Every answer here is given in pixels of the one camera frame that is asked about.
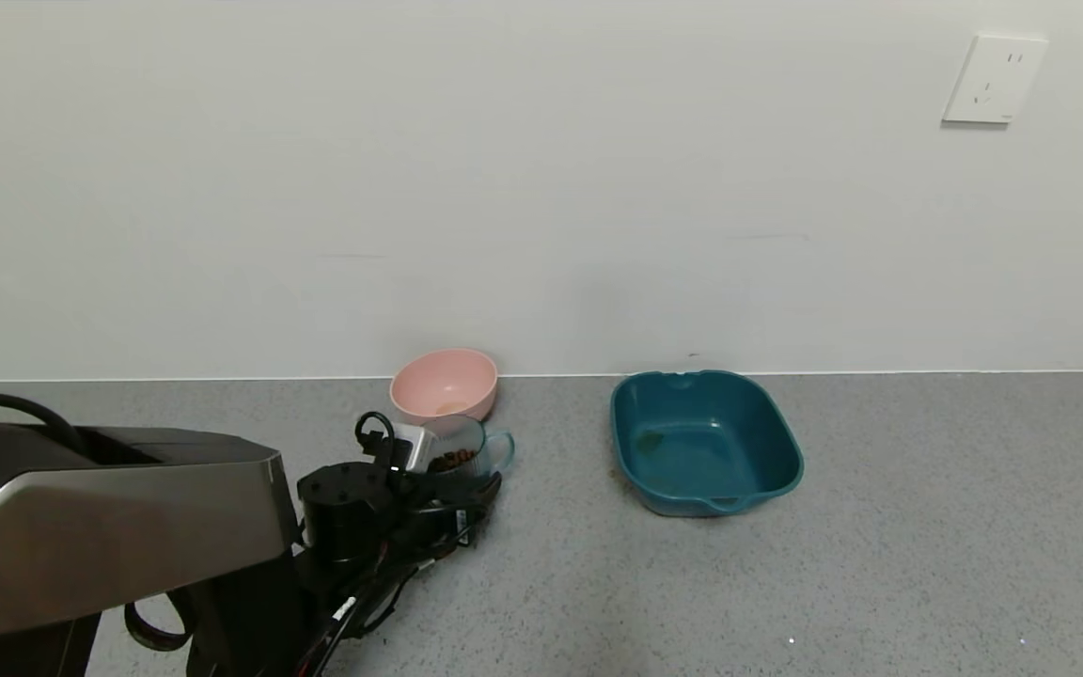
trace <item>bowl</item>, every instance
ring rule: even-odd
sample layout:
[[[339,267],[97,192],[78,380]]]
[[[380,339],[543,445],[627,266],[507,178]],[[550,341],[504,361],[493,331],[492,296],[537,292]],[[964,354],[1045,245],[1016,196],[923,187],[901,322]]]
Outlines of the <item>bowl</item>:
[[[470,348],[447,348],[418,356],[391,380],[391,402],[405,424],[420,425],[459,413],[487,418],[495,403],[495,363]]]
[[[800,483],[792,431],[770,395],[739,374],[635,374],[611,407],[617,461],[658,515],[734,515]]]

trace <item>pink bowl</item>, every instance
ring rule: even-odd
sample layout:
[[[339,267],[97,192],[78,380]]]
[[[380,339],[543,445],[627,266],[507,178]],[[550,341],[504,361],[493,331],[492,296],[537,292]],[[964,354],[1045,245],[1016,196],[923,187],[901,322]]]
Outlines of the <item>pink bowl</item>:
[[[418,356],[391,380],[391,402],[405,424],[420,425],[460,413],[482,420],[495,403],[495,363],[469,348]]]

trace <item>residue in basin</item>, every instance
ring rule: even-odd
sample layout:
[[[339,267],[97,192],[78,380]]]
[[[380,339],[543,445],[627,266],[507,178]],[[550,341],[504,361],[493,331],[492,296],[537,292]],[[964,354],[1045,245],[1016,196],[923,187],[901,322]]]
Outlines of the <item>residue in basin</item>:
[[[457,413],[466,408],[466,403],[455,402],[455,403],[444,403],[442,406],[438,407],[438,416],[445,416],[447,413]]]

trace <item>black strap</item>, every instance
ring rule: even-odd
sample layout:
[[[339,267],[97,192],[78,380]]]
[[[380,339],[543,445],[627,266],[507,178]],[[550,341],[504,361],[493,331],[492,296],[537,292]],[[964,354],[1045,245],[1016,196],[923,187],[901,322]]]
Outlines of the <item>black strap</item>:
[[[169,590],[167,597],[169,597],[169,603],[172,603],[174,611],[178,612],[178,617],[182,620],[182,633],[158,630],[141,617],[141,613],[136,611],[136,602],[125,604],[125,627],[128,627],[128,634],[136,639],[136,643],[147,648],[147,650],[156,652],[181,650],[195,634],[195,626],[198,625],[195,603],[190,599],[190,593],[185,588]]]

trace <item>cup handle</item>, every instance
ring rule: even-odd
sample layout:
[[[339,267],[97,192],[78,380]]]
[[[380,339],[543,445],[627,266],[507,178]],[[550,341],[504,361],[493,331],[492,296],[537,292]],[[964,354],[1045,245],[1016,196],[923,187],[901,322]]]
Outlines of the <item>cup handle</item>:
[[[491,459],[491,472],[500,472],[512,467],[512,458],[517,455],[517,442],[512,440],[512,433],[507,430],[498,430],[487,433],[484,442],[487,450],[487,458]]]

